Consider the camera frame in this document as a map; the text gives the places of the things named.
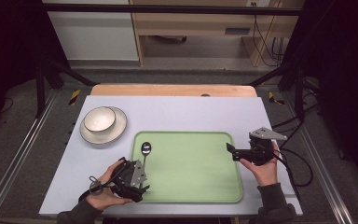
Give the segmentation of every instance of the aluminum rail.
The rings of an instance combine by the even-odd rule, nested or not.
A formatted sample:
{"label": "aluminum rail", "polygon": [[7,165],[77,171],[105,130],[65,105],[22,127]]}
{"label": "aluminum rail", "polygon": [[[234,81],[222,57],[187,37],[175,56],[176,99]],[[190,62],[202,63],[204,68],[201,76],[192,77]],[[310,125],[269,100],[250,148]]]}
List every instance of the aluminum rail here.
{"label": "aluminum rail", "polygon": [[213,7],[165,5],[104,5],[104,4],[21,4],[19,9],[65,12],[131,12],[131,13],[182,13],[223,15],[301,16],[312,10],[290,7]]}
{"label": "aluminum rail", "polygon": [[[282,96],[284,98],[284,101],[288,103],[289,109],[291,110],[292,114],[295,116],[296,112],[294,110],[294,102],[292,96],[289,93],[285,92]],[[318,176],[321,186],[324,189],[324,194],[326,195],[328,202],[330,202],[330,206],[333,209],[338,223],[352,224],[353,220],[351,218],[351,214],[348,211],[344,201],[342,200],[341,195],[339,194],[338,189],[334,183],[334,180],[324,166],[324,163],[310,138],[306,126],[303,125],[303,127],[299,129],[299,131],[304,143],[306,144],[307,154],[315,167],[316,175]]]}
{"label": "aluminum rail", "polygon": [[27,157],[34,140],[36,139],[37,135],[39,134],[40,129],[42,128],[46,118],[48,117],[48,113],[51,110],[53,103],[58,95],[59,90],[51,90],[49,97],[47,99],[46,108],[39,116],[38,119],[34,121],[33,126],[31,127],[30,131],[25,136],[19,150],[17,151],[14,159],[12,160],[11,164],[7,168],[5,175],[2,177],[0,182],[0,206],[4,201],[5,197],[7,196],[10,187],[13,185],[14,180],[16,179],[17,174],[19,173],[22,164]]}

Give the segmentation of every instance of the sleeve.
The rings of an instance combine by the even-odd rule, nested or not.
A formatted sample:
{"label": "sleeve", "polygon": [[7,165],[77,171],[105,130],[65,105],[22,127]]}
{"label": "sleeve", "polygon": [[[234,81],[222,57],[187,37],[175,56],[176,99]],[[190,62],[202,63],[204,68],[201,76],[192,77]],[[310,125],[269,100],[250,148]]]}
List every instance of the sleeve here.
{"label": "sleeve", "polygon": [[280,183],[258,187],[258,190],[263,207],[258,209],[256,219],[251,220],[250,223],[292,223],[296,217],[296,209],[286,202]]}
{"label": "sleeve", "polygon": [[93,224],[103,211],[95,209],[83,199],[72,211],[61,212],[57,215],[57,224]]}

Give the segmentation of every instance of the table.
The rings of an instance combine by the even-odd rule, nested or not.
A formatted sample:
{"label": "table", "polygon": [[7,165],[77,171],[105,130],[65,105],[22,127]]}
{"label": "table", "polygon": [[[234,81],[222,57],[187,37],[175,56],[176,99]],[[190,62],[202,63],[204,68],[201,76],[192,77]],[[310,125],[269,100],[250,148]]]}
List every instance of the table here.
{"label": "table", "polygon": [[[231,93],[235,96],[228,97],[227,95]],[[209,94],[212,97],[197,97],[202,94]],[[88,111],[102,105],[121,108],[128,116],[129,124],[126,131],[115,142],[101,146],[92,145],[84,141],[76,130]],[[154,113],[147,114],[145,119],[145,111],[149,110],[153,110]],[[175,116],[177,122],[173,122],[169,116]],[[216,116],[219,119],[209,122]],[[130,157],[133,136],[140,130],[218,130],[230,133],[235,147],[249,148],[249,143],[246,141],[247,132],[256,130],[260,126],[270,128],[269,119],[261,99],[256,97],[255,89],[252,87],[97,85],[83,104],[71,139],[39,213],[54,217],[61,211],[72,209],[77,203],[78,196],[89,187],[89,176],[99,176],[114,161],[123,156]],[[140,202],[111,207],[103,214],[114,217],[237,217],[256,214],[262,204],[255,178],[242,167],[240,167],[240,175],[244,194],[238,203]],[[287,202],[292,203],[297,213],[302,215],[301,207],[282,165],[278,166],[278,176]]]}

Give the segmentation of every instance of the silver metal part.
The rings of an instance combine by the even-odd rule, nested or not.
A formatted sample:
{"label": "silver metal part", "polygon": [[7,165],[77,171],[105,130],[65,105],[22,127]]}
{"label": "silver metal part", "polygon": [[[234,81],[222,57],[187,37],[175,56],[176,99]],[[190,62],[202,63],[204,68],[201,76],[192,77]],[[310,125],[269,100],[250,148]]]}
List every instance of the silver metal part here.
{"label": "silver metal part", "polygon": [[143,167],[141,162],[138,160],[135,163],[135,169],[133,171],[131,185],[136,186],[136,185],[142,184],[144,181],[146,181],[146,179],[147,179],[147,177],[146,177],[146,173],[145,173],[145,168]]}
{"label": "silver metal part", "polygon": [[287,137],[285,135],[282,135],[280,133],[275,133],[272,130],[265,127],[252,131],[250,135],[260,139],[287,140]]}

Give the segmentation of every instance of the black cable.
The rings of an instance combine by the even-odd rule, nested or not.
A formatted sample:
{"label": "black cable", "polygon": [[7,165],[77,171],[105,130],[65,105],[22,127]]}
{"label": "black cable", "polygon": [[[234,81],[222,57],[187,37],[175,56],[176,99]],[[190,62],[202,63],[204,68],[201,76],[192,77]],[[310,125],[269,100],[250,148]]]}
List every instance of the black cable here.
{"label": "black cable", "polygon": [[[274,18],[275,18],[275,16],[272,17],[272,20],[271,20],[271,23],[269,24],[269,28],[268,28],[268,30],[267,30],[267,33],[268,33],[269,30],[271,29],[272,22],[274,21]],[[255,15],[255,28],[257,28],[257,32],[260,34],[261,40],[263,40],[263,44],[264,44],[264,46],[266,47],[266,51],[267,51],[269,57],[270,57],[274,62],[276,62],[276,61],[273,59],[271,53],[269,52],[269,48],[268,48],[268,45],[267,45],[267,43],[266,43],[266,40],[264,39],[263,35],[261,35],[260,29],[258,28],[257,16],[256,16],[256,15]]]}
{"label": "black cable", "polygon": [[296,187],[295,178],[294,178],[294,176],[293,176],[292,169],[290,169],[289,164],[287,163],[286,157],[283,156],[283,154],[282,154],[279,150],[275,150],[275,151],[278,151],[286,161],[282,160],[279,156],[275,155],[274,152],[271,152],[271,151],[269,151],[269,150],[264,150],[264,151],[267,151],[268,153],[272,153],[272,155],[274,156],[274,158],[276,158],[278,161],[281,162],[281,164],[284,165],[284,167],[286,168],[286,172],[287,172],[287,174],[288,174],[288,176],[289,176],[290,184],[292,185],[292,188],[293,188],[293,190],[295,191],[295,195],[296,195],[296,197],[298,198],[298,201],[301,203],[300,192],[298,191],[298,189],[297,189],[297,187]]}
{"label": "black cable", "polygon": [[272,40],[272,47],[271,47],[272,57],[277,61],[278,66],[282,65],[282,56],[284,56],[284,53],[282,53],[283,40],[284,38],[280,37],[281,42],[279,43],[278,53],[275,53],[275,42],[277,41],[277,37],[274,37]]}
{"label": "black cable", "polygon": [[260,55],[260,58],[261,58],[261,60],[263,61],[263,63],[264,63],[265,65],[276,67],[276,65],[271,65],[271,64],[266,63],[266,61],[264,61],[263,54],[261,53],[260,49],[258,49],[257,44],[255,43],[255,27],[256,27],[256,24],[257,24],[257,20],[256,20],[256,15],[255,15],[255,23],[254,23],[254,30],[253,30],[253,37],[252,37],[252,39],[253,39],[253,41],[254,41],[254,44],[255,44],[255,48],[257,49],[257,52],[258,52],[258,54]]}
{"label": "black cable", "polygon": [[283,147],[292,137],[293,135],[298,131],[298,129],[301,127],[301,125],[304,123],[304,121],[301,121],[298,126],[295,128],[295,130],[287,137],[286,141],[281,145]]}
{"label": "black cable", "polygon": [[297,187],[306,187],[306,186],[309,186],[310,183],[312,183],[313,181],[313,171],[312,171],[312,167],[310,167],[310,164],[307,163],[307,161],[302,158],[300,155],[298,155],[296,152],[292,151],[292,150],[289,150],[287,148],[284,148],[284,147],[280,147],[280,151],[287,151],[287,152],[290,152],[292,153],[293,155],[297,156],[298,158],[300,158],[307,166],[308,166],[308,169],[310,170],[310,180],[305,183],[305,184],[296,184]]}
{"label": "black cable", "polygon": [[303,114],[306,114],[307,112],[309,112],[310,110],[312,110],[312,108],[314,108],[315,106],[318,106],[318,105],[319,105],[319,104],[312,105],[312,106],[310,106],[309,108],[303,110],[303,112],[302,112],[301,114],[296,115],[296,116],[292,117],[291,119],[288,119],[288,120],[283,121],[283,122],[281,122],[281,123],[272,125],[271,128],[274,129],[274,128],[278,128],[278,127],[280,127],[280,126],[283,126],[283,125],[285,125],[285,124],[288,124],[288,123],[292,122],[293,120],[298,119],[299,116],[301,116],[301,115],[303,115]]}
{"label": "black cable", "polygon": [[91,183],[89,184],[89,190],[86,190],[80,197],[79,201],[83,200],[87,195],[99,195],[103,192],[103,189],[106,188],[113,180],[124,170],[126,169],[126,166],[121,167],[121,169],[109,179],[109,181],[106,181],[104,184],[101,185],[101,181],[99,181],[95,176],[90,176],[89,180]]}
{"label": "black cable", "polygon": [[0,112],[1,114],[7,112],[14,104],[13,99],[11,99],[11,98],[6,97],[5,100],[9,100],[10,105],[6,109],[1,110],[1,112]]}
{"label": "black cable", "polygon": [[296,127],[290,128],[290,129],[286,129],[286,130],[282,130],[282,131],[276,131],[276,133],[287,133],[287,132],[290,132],[290,131],[296,129],[297,127],[298,127],[298,125]]}
{"label": "black cable", "polygon": [[308,92],[307,94],[303,95],[303,100],[304,100],[307,96],[309,96],[309,95],[315,96],[315,93],[313,93],[313,92]]}

